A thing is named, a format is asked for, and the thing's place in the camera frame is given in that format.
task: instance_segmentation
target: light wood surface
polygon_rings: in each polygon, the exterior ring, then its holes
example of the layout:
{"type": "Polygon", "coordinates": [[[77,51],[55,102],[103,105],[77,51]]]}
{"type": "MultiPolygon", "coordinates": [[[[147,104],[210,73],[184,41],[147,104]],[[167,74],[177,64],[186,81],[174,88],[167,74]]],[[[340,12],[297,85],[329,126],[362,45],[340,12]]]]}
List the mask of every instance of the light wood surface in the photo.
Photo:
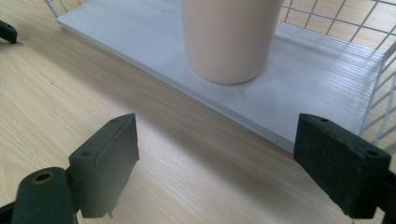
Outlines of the light wood surface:
{"type": "Polygon", "coordinates": [[[0,0],[0,20],[19,32],[0,40],[0,205],[136,113],[141,159],[114,218],[79,223],[352,223],[288,152],[67,33],[43,0],[0,0]]]}

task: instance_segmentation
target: white board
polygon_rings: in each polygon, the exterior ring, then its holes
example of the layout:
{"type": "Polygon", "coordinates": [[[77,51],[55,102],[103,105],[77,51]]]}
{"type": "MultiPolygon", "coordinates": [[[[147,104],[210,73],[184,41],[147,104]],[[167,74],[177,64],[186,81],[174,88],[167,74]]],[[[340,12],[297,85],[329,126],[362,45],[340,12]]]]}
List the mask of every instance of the white board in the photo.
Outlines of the white board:
{"type": "Polygon", "coordinates": [[[279,23],[264,73],[221,86],[187,64],[179,0],[91,0],[57,20],[289,152],[300,113],[359,132],[383,57],[279,23]]]}

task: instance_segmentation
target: wire basket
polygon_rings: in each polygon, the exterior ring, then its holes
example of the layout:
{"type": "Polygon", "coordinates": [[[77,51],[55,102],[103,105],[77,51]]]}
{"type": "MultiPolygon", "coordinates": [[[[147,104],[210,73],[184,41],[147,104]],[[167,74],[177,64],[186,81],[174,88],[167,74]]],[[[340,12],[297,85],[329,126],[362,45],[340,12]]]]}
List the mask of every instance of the wire basket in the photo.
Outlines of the wire basket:
{"type": "MultiPolygon", "coordinates": [[[[87,0],[45,0],[56,18],[87,0]]],[[[396,0],[286,0],[279,22],[383,52],[360,135],[396,152],[396,0]]]]}

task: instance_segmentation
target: wooden table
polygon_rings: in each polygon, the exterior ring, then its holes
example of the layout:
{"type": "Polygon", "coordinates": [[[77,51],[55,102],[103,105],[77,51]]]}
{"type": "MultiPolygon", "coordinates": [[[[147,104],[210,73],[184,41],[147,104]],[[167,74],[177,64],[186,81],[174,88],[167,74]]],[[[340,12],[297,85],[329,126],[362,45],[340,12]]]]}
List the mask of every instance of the wooden table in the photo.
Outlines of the wooden table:
{"type": "Polygon", "coordinates": [[[352,223],[288,152],[67,33],[43,0],[0,0],[0,19],[19,32],[0,41],[0,205],[135,113],[141,159],[114,218],[79,223],[352,223]]]}

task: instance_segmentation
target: white cup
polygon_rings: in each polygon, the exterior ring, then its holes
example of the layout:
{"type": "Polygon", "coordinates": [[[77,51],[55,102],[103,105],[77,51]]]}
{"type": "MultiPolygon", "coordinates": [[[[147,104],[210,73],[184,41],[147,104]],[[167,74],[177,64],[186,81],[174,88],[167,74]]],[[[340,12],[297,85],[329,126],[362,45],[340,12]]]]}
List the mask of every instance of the white cup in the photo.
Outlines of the white cup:
{"type": "Polygon", "coordinates": [[[237,84],[263,72],[283,0],[181,0],[187,60],[200,77],[237,84]]]}

